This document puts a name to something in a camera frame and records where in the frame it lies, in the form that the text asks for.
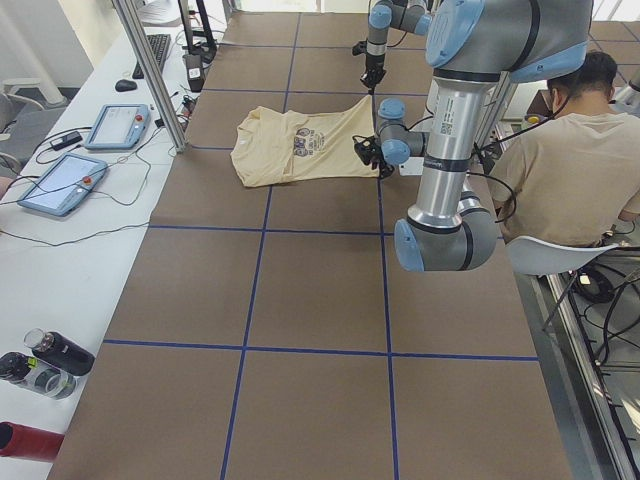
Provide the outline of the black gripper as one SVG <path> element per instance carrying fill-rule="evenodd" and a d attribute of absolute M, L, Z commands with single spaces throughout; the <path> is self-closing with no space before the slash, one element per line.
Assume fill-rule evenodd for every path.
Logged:
<path fill-rule="evenodd" d="M 393 165 L 388 164 L 386 161 L 384 160 L 380 160 L 377 163 L 376 166 L 377 170 L 378 170 L 378 178 L 379 179 L 386 179 L 389 178 L 393 175 L 393 173 L 395 172 L 395 167 Z"/>
<path fill-rule="evenodd" d="M 370 96 L 375 95 L 375 87 L 383 80 L 386 70 L 384 69 L 385 54 L 373 55 L 365 54 L 365 72 L 362 74 L 361 83 L 368 88 Z"/>

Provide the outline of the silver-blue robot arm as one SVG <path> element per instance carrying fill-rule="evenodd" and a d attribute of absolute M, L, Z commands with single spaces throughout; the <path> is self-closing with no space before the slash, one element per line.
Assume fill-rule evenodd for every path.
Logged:
<path fill-rule="evenodd" d="M 396 29 L 425 36 L 433 16 L 425 1 L 375 1 L 368 13 L 368 33 L 365 41 L 352 48 L 354 56 L 365 55 L 365 71 L 360 81 L 373 94 L 383 80 L 388 32 Z"/>
<path fill-rule="evenodd" d="M 438 96 L 429 132 L 411 132 L 402 102 L 387 99 L 375 135 L 384 161 L 422 156 L 416 202 L 394 230 L 395 250 L 408 271 L 471 270 L 489 259 L 498 232 L 466 180 L 486 95 L 508 73 L 515 83 L 577 70 L 587 48 L 590 1 L 446 1 L 429 15 L 421 2 L 375 3 L 367 58 L 381 71 L 390 28 L 424 35 L 425 58 Z"/>

